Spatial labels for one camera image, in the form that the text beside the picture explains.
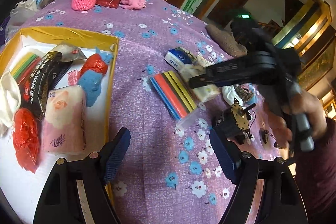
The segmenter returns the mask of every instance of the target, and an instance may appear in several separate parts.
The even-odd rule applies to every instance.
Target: hand
[[[327,121],[323,107],[316,96],[311,95],[305,90],[302,94],[296,94],[290,101],[292,114],[306,113],[311,127],[313,128],[312,138],[318,140],[327,131]],[[272,113],[268,104],[264,103],[264,110],[268,115],[268,124],[273,130],[273,135],[280,147],[288,147],[288,142],[292,140],[292,132],[287,128],[283,118]],[[291,114],[289,106],[283,107],[283,112]]]

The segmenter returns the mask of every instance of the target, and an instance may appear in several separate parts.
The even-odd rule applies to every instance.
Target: purple sleeve
[[[331,216],[329,213],[333,218],[336,215],[336,211],[333,211],[336,206],[336,123],[327,118],[327,126],[326,134],[315,142],[312,152],[295,154],[295,181],[310,224],[327,223]]]

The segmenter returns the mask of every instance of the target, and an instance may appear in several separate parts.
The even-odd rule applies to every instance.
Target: blue and white package
[[[193,64],[196,61],[195,56],[182,47],[169,50],[165,56],[165,60],[177,71],[183,69],[187,64]]]

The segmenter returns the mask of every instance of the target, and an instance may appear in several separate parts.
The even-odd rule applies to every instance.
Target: screw
[[[58,159],[57,161],[56,161],[56,163],[58,164],[58,165],[61,165],[61,164],[63,164],[65,162],[65,159],[64,158],[60,158],[60,159]]]
[[[284,164],[285,160],[281,157],[277,157],[277,162],[280,163],[280,164]]]
[[[241,152],[241,155],[246,159],[249,159],[251,157],[251,154],[249,152],[246,152],[246,151]]]
[[[90,154],[90,158],[92,158],[92,159],[95,159],[95,158],[97,158],[98,157],[98,152],[92,152],[91,154]]]

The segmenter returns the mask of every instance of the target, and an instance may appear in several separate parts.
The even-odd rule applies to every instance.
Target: table
[[[199,104],[195,123],[189,128],[177,128],[148,82],[149,75],[172,70],[163,58],[174,47],[185,47],[215,62],[231,58],[207,35],[206,23],[163,0],[147,0],[143,10],[96,6],[84,12],[73,11],[71,0],[56,0],[23,27],[41,25],[120,38],[110,138],[121,127],[131,132],[131,145],[113,184],[115,208],[122,223],[217,224],[235,186],[225,178],[207,144],[210,119],[228,105],[222,96]],[[270,128],[257,90],[256,101],[257,115],[251,126],[254,138],[240,149],[256,158],[273,160],[279,155],[278,149],[271,146],[264,150],[259,138],[260,128]],[[201,162],[199,152],[206,153],[207,159]],[[261,193],[259,181],[247,223],[254,223]]]

